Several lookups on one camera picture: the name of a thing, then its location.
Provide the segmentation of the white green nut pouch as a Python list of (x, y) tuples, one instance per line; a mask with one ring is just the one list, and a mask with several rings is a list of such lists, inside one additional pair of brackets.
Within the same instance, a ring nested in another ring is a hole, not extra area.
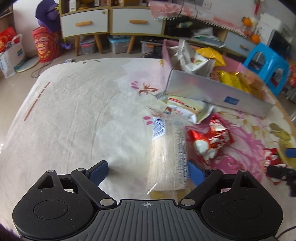
[(178, 113), (195, 125), (199, 125), (208, 118), (214, 109), (213, 105), (206, 102), (165, 94), (164, 92), (158, 93), (155, 97), (166, 104), (164, 113)]

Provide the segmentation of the red white candy bag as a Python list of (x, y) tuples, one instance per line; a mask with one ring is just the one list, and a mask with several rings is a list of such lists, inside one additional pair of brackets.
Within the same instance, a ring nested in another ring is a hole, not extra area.
[(225, 121), (217, 114), (211, 117), (207, 133), (188, 130), (187, 134), (197, 155), (200, 156), (207, 165), (216, 157), (220, 149), (235, 142)]

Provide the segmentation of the clear white cracker pack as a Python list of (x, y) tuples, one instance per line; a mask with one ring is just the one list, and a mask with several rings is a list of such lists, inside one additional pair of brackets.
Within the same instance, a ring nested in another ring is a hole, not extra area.
[(185, 126), (177, 118), (152, 119), (147, 194), (185, 190), (188, 161)]

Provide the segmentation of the small red candy packet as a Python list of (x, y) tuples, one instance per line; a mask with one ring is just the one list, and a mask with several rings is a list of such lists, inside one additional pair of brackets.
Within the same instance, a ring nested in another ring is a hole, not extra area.
[(276, 148), (272, 148), (272, 149), (263, 149), (264, 152), (264, 156), (265, 156), (265, 162), (264, 162), (264, 174), (265, 176), (273, 182), (274, 185), (279, 185), (281, 180), (276, 179), (276, 178), (271, 178), (267, 175), (267, 167), (270, 165), (275, 165), (278, 167), (283, 167), (283, 168), (287, 168), (288, 165), (286, 163), (283, 163), (279, 153), (277, 151)]

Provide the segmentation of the white shopping bag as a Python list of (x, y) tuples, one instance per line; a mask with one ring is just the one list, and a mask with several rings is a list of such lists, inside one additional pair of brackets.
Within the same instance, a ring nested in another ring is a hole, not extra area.
[(22, 38), (12, 27), (1, 32), (1, 71), (5, 78), (14, 75), (25, 63)]

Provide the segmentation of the yellow puffy snack bag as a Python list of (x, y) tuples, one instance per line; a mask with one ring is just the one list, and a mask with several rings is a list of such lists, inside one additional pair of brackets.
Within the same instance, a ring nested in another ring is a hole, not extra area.
[(216, 67), (226, 66), (226, 63), (224, 61), (222, 54), (220, 54), (218, 51), (210, 47), (196, 49), (195, 51), (205, 58), (214, 59)]

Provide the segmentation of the purple plush toy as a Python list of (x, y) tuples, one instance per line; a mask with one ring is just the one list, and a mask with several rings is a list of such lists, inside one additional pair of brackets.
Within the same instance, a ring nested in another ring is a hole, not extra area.
[(32, 31), (34, 38), (37, 37), (37, 34), (47, 34), (54, 39), (56, 45), (66, 50), (72, 49), (72, 45), (62, 39), (58, 3), (53, 0), (41, 1), (37, 5), (35, 18), (40, 26)]

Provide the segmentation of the red cylindrical gift box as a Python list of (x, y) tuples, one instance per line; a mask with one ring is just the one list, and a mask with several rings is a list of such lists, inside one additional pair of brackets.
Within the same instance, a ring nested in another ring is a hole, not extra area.
[(38, 27), (32, 31), (39, 61), (47, 63), (62, 55), (61, 31), (50, 32), (46, 27)]

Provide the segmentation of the clear storage bin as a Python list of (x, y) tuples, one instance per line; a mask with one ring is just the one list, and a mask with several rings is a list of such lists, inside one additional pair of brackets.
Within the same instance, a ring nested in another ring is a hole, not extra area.
[(114, 38), (114, 37), (108, 36), (107, 39), (113, 54), (120, 54), (120, 53), (127, 52), (128, 46), (130, 44), (130, 37)]

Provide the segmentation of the floral tablecloth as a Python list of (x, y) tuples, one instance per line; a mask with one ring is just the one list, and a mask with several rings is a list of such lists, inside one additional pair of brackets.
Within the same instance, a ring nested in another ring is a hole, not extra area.
[[(109, 175), (100, 185), (121, 198), (180, 199), (186, 191), (147, 195), (152, 139), (151, 109), (163, 110), (154, 95), (166, 87), (163, 60), (112, 58), (55, 65), (30, 90), (9, 129), (1, 152), (1, 224), (14, 229), (13, 208), (47, 170), (68, 174), (100, 160)], [(295, 147), (295, 129), (276, 100), (265, 118), (215, 107), (230, 125), (235, 143), (210, 164), (225, 173), (247, 169), (280, 203), (279, 232), (295, 225), (295, 198), (285, 183), (263, 174), (263, 148)]]

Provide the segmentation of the yellow snack pack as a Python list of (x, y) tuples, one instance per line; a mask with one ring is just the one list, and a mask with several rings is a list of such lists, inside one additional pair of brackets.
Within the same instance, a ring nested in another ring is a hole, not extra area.
[(251, 93), (251, 90), (241, 81), (237, 74), (223, 70), (218, 70), (217, 74), (221, 83), (242, 90), (246, 93)]

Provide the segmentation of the oranges on cabinet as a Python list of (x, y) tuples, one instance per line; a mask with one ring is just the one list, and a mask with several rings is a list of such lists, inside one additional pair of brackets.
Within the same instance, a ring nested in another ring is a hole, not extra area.
[(254, 44), (259, 44), (261, 42), (260, 34), (256, 30), (258, 20), (254, 17), (244, 16), (241, 19), (241, 30)]

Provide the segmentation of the wooden tv cabinet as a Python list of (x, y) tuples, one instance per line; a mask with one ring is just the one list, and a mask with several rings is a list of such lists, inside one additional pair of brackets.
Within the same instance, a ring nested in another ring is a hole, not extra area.
[(92, 36), (95, 46), (103, 54), (100, 37), (130, 37), (127, 53), (133, 49), (137, 36), (153, 36), (169, 39), (185, 38), (199, 46), (210, 46), (203, 43), (200, 31), (212, 28), (213, 35), (221, 43), (224, 54), (248, 56), (255, 44), (240, 35), (228, 30), (214, 27), (196, 19), (183, 16), (172, 21), (155, 20), (151, 15), (149, 4), (140, 6), (140, 1), (59, 1), (61, 33), (63, 40), (75, 40), (75, 53), (79, 54), (82, 38)]

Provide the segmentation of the pink floral cabinet cloth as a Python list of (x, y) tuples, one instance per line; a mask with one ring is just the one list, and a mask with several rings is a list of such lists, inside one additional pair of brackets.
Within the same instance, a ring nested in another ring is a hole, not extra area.
[(240, 27), (221, 19), (218, 16), (199, 10), (196, 7), (192, 8), (190, 6), (186, 6), (185, 4), (174, 4), (165, 1), (149, 1), (149, 6), (151, 9), (151, 15), (155, 20), (172, 21), (186, 16), (214, 27), (219, 27), (236, 33), (241, 37), (247, 37)]

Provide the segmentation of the silver white snack pouch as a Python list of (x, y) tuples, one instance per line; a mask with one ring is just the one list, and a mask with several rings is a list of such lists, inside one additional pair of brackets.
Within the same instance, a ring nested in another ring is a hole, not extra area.
[(173, 69), (189, 74), (210, 77), (216, 61), (208, 59), (192, 48), (186, 40), (167, 48)]

